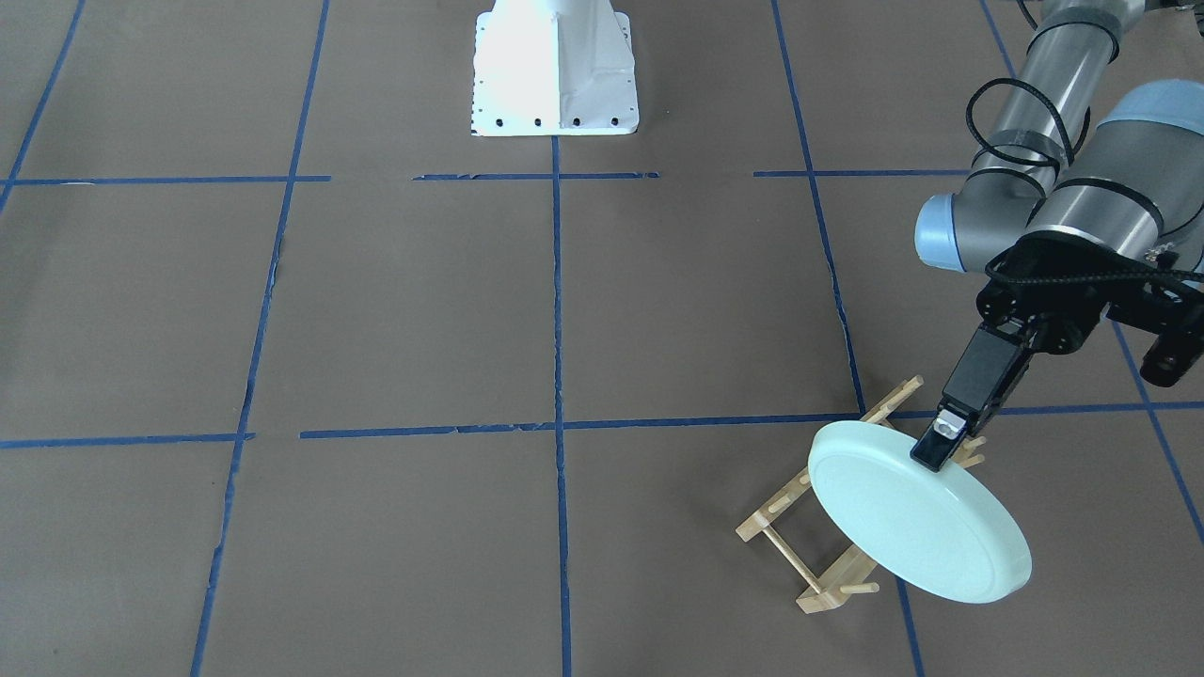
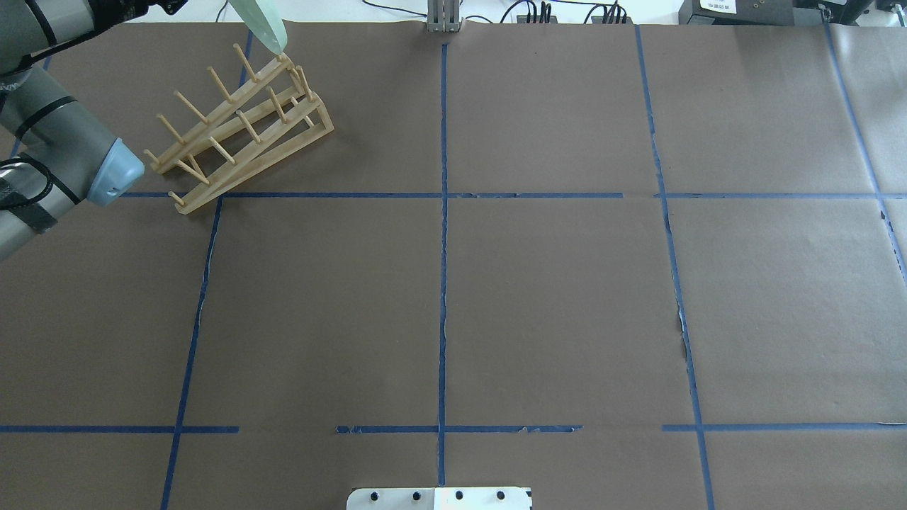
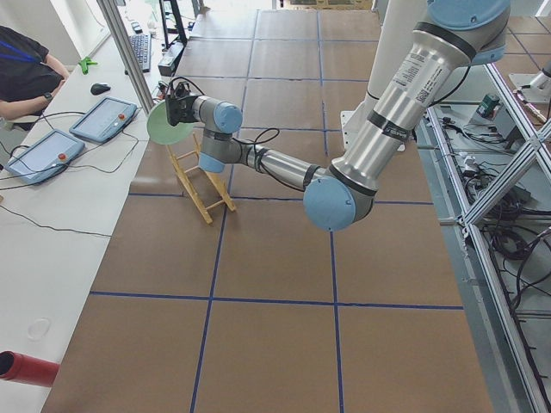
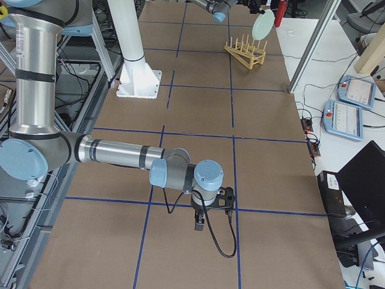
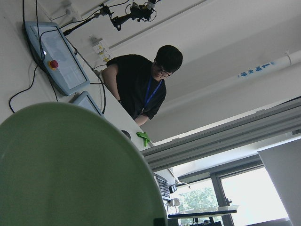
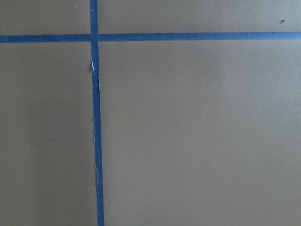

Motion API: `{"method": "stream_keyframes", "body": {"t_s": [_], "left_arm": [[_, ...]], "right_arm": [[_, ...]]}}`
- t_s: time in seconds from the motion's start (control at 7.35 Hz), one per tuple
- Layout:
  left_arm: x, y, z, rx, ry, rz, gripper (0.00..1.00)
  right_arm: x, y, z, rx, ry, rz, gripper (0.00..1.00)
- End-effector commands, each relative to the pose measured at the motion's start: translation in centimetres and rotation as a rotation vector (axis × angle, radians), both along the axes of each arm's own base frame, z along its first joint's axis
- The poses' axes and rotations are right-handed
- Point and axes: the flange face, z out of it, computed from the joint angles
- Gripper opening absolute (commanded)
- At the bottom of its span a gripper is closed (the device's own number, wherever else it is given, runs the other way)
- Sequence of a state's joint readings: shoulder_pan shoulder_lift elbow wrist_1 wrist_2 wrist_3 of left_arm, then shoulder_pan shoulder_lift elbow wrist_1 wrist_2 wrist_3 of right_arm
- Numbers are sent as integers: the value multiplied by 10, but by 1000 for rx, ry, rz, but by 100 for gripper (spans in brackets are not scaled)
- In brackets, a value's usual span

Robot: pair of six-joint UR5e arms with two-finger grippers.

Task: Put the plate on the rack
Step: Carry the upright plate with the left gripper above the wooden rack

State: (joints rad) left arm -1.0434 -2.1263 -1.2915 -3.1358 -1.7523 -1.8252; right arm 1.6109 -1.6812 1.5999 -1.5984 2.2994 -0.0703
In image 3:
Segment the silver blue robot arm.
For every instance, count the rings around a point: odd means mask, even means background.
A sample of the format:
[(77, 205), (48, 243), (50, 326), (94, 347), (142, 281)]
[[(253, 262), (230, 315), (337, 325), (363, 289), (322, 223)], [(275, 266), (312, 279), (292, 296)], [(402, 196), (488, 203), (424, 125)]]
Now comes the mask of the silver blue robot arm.
[(508, 1), (429, 1), (412, 29), (412, 47), (381, 97), (363, 117), (359, 132), (341, 157), (325, 169), (233, 134), (241, 127), (241, 110), (189, 91), (174, 78), (166, 95), (171, 126), (200, 122), (204, 133), (199, 165), (220, 173), (241, 163), (279, 183), (303, 192), (308, 218), (326, 231), (342, 230), (366, 217), (378, 191), (377, 179), (407, 141), (436, 93), (459, 67), (495, 62), (505, 52)]

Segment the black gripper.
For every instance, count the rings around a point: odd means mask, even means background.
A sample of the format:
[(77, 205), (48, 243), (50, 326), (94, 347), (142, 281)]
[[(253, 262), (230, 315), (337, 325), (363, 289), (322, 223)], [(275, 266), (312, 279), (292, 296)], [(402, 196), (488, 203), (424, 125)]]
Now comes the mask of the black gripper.
[(170, 126), (177, 126), (179, 123), (191, 124), (195, 122), (193, 95), (176, 96), (167, 95), (165, 99), (167, 121)]

